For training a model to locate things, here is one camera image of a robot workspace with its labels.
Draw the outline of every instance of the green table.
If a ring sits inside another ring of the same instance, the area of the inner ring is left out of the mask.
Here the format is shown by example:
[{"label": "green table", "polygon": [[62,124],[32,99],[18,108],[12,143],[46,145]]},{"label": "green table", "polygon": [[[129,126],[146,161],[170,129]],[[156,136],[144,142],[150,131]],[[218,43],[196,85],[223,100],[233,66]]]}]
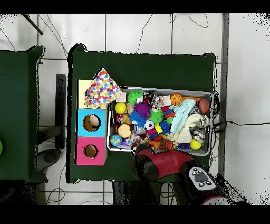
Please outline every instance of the green table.
[{"label": "green table", "polygon": [[[74,165],[76,80],[92,79],[100,68],[105,68],[118,86],[213,91],[215,55],[149,55],[113,52],[85,52],[83,44],[76,44],[69,52],[67,88],[67,181],[135,180],[131,171],[129,152],[108,152],[104,166]],[[208,156],[199,156],[203,165]],[[173,182],[174,176],[160,179]]]},{"label": "green table", "polygon": [[43,47],[0,51],[0,180],[46,182],[34,165],[37,146],[37,61]]}]

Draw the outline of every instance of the metal tray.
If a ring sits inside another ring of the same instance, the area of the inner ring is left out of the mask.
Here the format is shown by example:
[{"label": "metal tray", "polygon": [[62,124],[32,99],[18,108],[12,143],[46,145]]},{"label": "metal tray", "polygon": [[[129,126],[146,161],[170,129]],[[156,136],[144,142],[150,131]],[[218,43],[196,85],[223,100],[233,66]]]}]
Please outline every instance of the metal tray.
[{"label": "metal tray", "polygon": [[[213,108],[214,108],[214,101],[213,101],[213,95],[210,92],[199,92],[199,91],[186,91],[186,90],[172,90],[172,89],[152,89],[152,88],[140,88],[140,87],[121,87],[122,92],[126,92],[127,94],[132,90],[144,90],[144,91],[156,91],[158,96],[167,96],[172,94],[181,94],[185,97],[204,97],[209,101],[210,104],[210,110],[207,112],[207,116],[210,118],[210,124],[208,127],[205,128],[205,142],[198,150],[182,150],[184,152],[190,153],[192,155],[197,156],[205,156],[210,153],[211,150],[211,131],[213,126]],[[118,152],[131,152],[130,148],[118,148],[115,146],[112,146],[110,143],[110,136],[113,135],[113,113],[114,112],[114,106],[116,102],[112,102],[108,107],[108,133],[107,133],[107,148],[112,151],[118,151]]]}]

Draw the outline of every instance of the polka dot cone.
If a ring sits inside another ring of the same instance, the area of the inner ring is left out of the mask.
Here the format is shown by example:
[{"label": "polka dot cone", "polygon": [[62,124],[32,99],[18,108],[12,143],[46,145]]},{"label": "polka dot cone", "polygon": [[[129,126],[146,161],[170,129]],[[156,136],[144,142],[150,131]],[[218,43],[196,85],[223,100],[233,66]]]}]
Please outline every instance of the polka dot cone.
[{"label": "polka dot cone", "polygon": [[103,68],[87,89],[85,103],[89,108],[97,109],[120,97],[122,91]]}]

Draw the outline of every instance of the light blue cloth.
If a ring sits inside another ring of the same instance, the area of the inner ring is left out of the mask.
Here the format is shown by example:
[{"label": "light blue cloth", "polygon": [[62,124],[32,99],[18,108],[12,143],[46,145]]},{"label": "light blue cloth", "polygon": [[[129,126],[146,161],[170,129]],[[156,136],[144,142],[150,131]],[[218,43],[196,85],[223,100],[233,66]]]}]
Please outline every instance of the light blue cloth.
[{"label": "light blue cloth", "polygon": [[195,104],[196,104],[195,100],[186,99],[186,100],[182,101],[182,103],[179,106],[170,106],[169,107],[175,113],[175,117],[173,118],[173,120],[171,122],[171,130],[170,131],[172,133],[177,133],[183,128],[183,126],[188,118],[188,114],[191,111],[191,109],[194,108]]}]

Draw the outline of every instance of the yellow tennis ball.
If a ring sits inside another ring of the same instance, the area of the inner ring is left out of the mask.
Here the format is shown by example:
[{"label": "yellow tennis ball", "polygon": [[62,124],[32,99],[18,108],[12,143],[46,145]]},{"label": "yellow tennis ball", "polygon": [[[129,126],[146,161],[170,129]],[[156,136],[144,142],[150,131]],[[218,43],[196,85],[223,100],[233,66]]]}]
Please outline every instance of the yellow tennis ball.
[{"label": "yellow tennis ball", "polygon": [[196,141],[194,138],[191,140],[190,142],[190,148],[192,148],[193,150],[198,150],[201,147],[201,143],[199,143],[198,141]]},{"label": "yellow tennis ball", "polygon": [[126,110],[126,105],[123,102],[118,102],[114,107],[116,113],[123,114]]}]

